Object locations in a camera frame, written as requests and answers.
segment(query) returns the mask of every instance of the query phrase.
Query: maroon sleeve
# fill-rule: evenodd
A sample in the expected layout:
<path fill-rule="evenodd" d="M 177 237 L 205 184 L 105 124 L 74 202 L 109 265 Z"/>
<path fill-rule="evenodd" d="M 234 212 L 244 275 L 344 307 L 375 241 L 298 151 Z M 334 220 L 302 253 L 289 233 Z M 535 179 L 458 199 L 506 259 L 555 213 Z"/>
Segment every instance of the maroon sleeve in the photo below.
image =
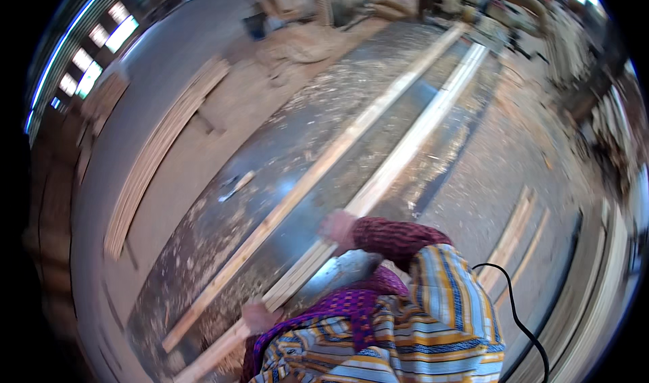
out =
<path fill-rule="evenodd" d="M 367 252 L 383 255 L 402 271 L 422 248 L 435 243 L 452 245 L 446 234 L 430 226 L 390 221 L 380 217 L 362 217 L 353 228 L 354 245 Z"/>
<path fill-rule="evenodd" d="M 245 355 L 243 355 L 243 367 L 239 383 L 248 383 L 256 376 L 255 373 L 255 342 L 261 335 L 249 336 L 245 340 Z"/>

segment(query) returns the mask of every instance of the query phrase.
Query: purple patterned scarf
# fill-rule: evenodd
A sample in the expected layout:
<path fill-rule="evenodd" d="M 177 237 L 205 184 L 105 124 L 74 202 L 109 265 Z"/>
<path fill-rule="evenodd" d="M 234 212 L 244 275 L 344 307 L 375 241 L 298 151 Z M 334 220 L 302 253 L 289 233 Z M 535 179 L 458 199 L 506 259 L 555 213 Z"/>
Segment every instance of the purple patterned scarf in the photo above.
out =
<path fill-rule="evenodd" d="M 256 339 L 253 370 L 246 371 L 244 366 L 242 380 L 249 376 L 247 382 L 259 373 L 264 362 L 266 347 L 274 337 L 295 329 L 306 321 L 316 322 L 330 317 L 347 317 L 351 323 L 356 352 L 376 345 L 372 331 L 372 315 L 380 295 L 408 295 L 408 288 L 399 276 L 385 266 L 378 266 L 368 280 L 336 289 L 328 296 L 321 298 L 302 315 L 275 325 L 270 331 Z"/>

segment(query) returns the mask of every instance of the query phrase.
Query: lumber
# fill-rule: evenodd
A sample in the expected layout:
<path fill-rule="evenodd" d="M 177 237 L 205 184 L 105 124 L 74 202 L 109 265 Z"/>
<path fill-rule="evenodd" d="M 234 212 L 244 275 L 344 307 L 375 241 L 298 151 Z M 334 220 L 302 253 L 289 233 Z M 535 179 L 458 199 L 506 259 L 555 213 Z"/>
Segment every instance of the lumber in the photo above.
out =
<path fill-rule="evenodd" d="M 216 87 L 229 70 L 230 65 L 223 59 L 218 56 L 211 58 L 194 75 L 186 90 L 151 132 L 128 172 L 110 217 L 104 238 L 104 253 L 107 256 L 119 258 L 135 211 L 160 162 L 207 93 Z"/>
<path fill-rule="evenodd" d="M 550 370 L 567 348 L 590 301 L 604 254 L 608 217 L 609 203 L 606 199 L 599 200 L 584 214 L 566 281 L 538 337 L 548 355 Z M 540 355 L 530 351 L 509 379 L 512 382 L 541 383 L 543 363 Z"/>
<path fill-rule="evenodd" d="M 527 191 L 527 186 L 523 186 L 516 208 L 511 213 L 507 225 L 505 226 L 503 233 L 500 235 L 496 248 L 494 248 L 489 255 L 487 259 L 488 263 L 502 267 L 507 265 L 509 258 L 511 258 L 519 240 L 521 239 L 521 236 L 523 236 L 527 221 L 529 220 L 534 208 L 535 201 L 536 193 L 534 191 L 529 193 Z M 478 281 L 481 283 L 482 288 L 489 293 L 501 275 L 500 271 L 494 267 L 484 267 L 478 274 Z"/>
<path fill-rule="evenodd" d="M 385 90 L 385 93 L 376 98 L 331 144 L 318 160 L 300 178 L 293 189 L 280 201 L 263 222 L 244 241 L 230 260 L 210 281 L 199 297 L 192 303 L 181 319 L 174 325 L 167 337 L 162 342 L 162 347 L 168 353 L 181 340 L 190 326 L 196 322 L 199 315 L 212 302 L 225 284 L 241 268 L 245 261 L 261 246 L 268 236 L 280 225 L 284 218 L 302 200 L 302 198 L 320 181 L 329 168 L 339 160 L 345 152 L 358 140 L 369 127 L 442 55 L 442 53 L 455 42 L 466 30 L 466 25 L 458 23 L 453 29 L 447 31 L 431 47 L 424 51 L 408 69 L 401 74 Z"/>
<path fill-rule="evenodd" d="M 355 216 L 368 214 L 369 210 L 379 201 L 401 170 L 417 154 L 419 147 L 428 135 L 432 133 L 446 113 L 450 111 L 487 54 L 487 48 L 479 44 L 474 44 L 469 49 L 448 81 L 442 86 L 377 171 L 354 196 L 352 201 L 347 204 L 345 210 Z M 268 310 L 275 311 L 295 294 L 325 264 L 334 250 L 336 250 L 336 244 L 329 244 L 323 240 L 316 241 L 264 295 L 262 300 Z M 241 320 L 232 329 L 239 329 L 240 322 Z M 237 333 L 231 332 L 231 330 L 228 330 L 221 338 L 217 339 L 196 361 L 175 376 L 174 383 L 193 383 L 228 355 L 229 347 L 234 346 L 231 342 L 232 336 L 239 336 Z"/>
<path fill-rule="evenodd" d="M 530 262 L 532 255 L 534 255 L 534 251 L 536 250 L 536 247 L 539 245 L 540 236 L 543 234 L 543 229 L 545 228 L 545 225 L 548 222 L 549 217 L 550 217 L 550 210 L 546 208 L 545 210 L 543 210 L 543 215 L 540 217 L 539 225 L 537 225 L 536 227 L 536 232 L 534 232 L 534 236 L 531 239 L 530 245 L 528 246 L 528 249 L 525 251 L 525 255 L 523 256 L 521 263 L 516 268 L 516 271 L 514 272 L 514 275 L 511 278 L 512 287 L 516 286 L 516 282 L 519 281 L 521 275 L 525 271 L 525 268 Z M 505 298 L 509 297 L 508 293 L 509 293 L 509 286 L 505 287 L 505 290 L 501 292 L 498 299 L 496 300 L 496 308 L 502 306 L 502 303 L 505 301 Z"/>
<path fill-rule="evenodd" d="M 613 203 L 595 289 L 570 344 L 550 373 L 550 381 L 575 382 L 588 363 L 596 361 L 595 351 L 601 349 L 597 347 L 598 337 L 605 332 L 616 296 L 623 287 L 628 258 L 627 239 L 624 218 L 619 206 Z"/>

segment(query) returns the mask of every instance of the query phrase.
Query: cloth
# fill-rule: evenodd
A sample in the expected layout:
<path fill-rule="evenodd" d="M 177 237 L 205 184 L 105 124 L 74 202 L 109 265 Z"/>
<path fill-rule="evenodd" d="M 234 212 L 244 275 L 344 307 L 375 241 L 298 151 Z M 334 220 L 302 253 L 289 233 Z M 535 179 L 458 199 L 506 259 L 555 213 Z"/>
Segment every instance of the cloth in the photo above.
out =
<path fill-rule="evenodd" d="M 446 235 L 364 217 L 353 237 L 357 248 L 409 270 L 410 290 L 382 267 L 336 290 L 255 340 L 250 383 L 287 375 L 302 383 L 498 380 L 504 342 L 495 311 Z"/>

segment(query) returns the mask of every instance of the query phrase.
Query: power cord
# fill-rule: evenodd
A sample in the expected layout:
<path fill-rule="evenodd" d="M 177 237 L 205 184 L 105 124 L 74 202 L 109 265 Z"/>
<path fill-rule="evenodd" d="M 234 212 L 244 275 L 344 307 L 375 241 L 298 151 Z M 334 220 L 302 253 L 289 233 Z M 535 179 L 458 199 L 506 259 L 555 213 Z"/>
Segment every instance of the power cord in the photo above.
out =
<path fill-rule="evenodd" d="M 534 336 L 534 334 L 532 334 L 530 330 L 528 330 L 523 325 L 523 323 L 519 320 L 518 315 L 516 314 L 516 305 L 514 305 L 514 293 L 513 293 L 513 289 L 511 288 L 511 279 L 509 278 L 509 275 L 502 267 L 494 264 L 488 264 L 488 263 L 475 265 L 471 269 L 475 269 L 476 267 L 480 267 L 480 266 L 495 267 L 496 269 L 500 270 L 503 274 L 505 274 L 505 277 L 507 278 L 507 285 L 509 286 L 509 301 L 511 302 L 511 314 L 514 316 L 514 322 L 516 323 L 516 325 L 519 326 L 521 331 L 523 331 L 525 335 L 528 336 L 530 341 L 539 350 L 540 356 L 543 359 L 543 374 L 544 374 L 543 383 L 548 383 L 548 379 L 550 378 L 550 361 L 548 360 L 548 355 L 545 353 L 545 349 L 543 348 L 543 345 L 541 345 L 539 340 L 536 339 L 536 337 Z"/>

